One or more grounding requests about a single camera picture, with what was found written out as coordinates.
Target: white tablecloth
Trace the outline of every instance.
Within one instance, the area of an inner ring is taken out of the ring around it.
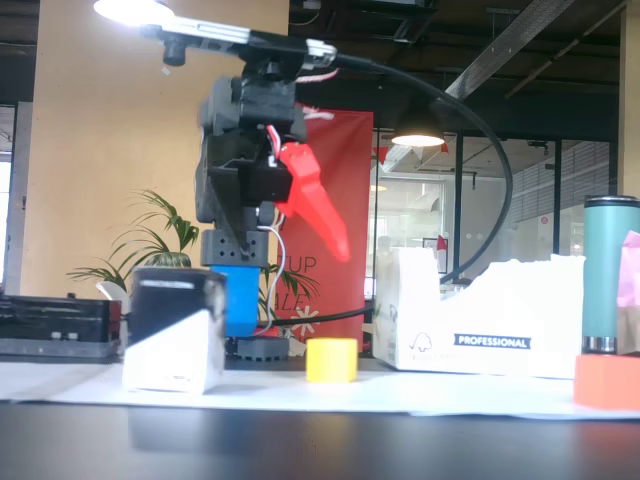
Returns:
[[[537,419],[640,419],[573,404],[573,382],[528,377],[360,372],[344,385],[310,384],[304,372],[226,371],[205,395],[126,391],[122,365],[0,363],[0,399],[100,405],[414,415],[511,415]]]

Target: ceiling lamp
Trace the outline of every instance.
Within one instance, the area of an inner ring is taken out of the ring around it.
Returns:
[[[175,18],[169,7],[154,0],[99,0],[93,9],[109,20],[130,27],[165,25]]]
[[[444,143],[444,133],[429,107],[411,109],[400,117],[391,141],[406,147],[435,147]]]

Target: thermos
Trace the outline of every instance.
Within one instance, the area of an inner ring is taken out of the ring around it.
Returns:
[[[587,198],[582,314],[585,353],[616,353],[620,256],[632,230],[640,232],[640,200],[621,195]]]

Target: table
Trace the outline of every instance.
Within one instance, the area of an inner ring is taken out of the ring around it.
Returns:
[[[640,423],[0,405],[3,480],[637,479]]]

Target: tissue box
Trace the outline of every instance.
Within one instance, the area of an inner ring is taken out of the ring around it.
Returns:
[[[573,378],[583,264],[494,263],[441,300],[433,254],[394,249],[377,261],[373,354],[400,370]]]
[[[225,309],[222,275],[136,269],[124,386],[201,394],[216,385],[224,370]]]

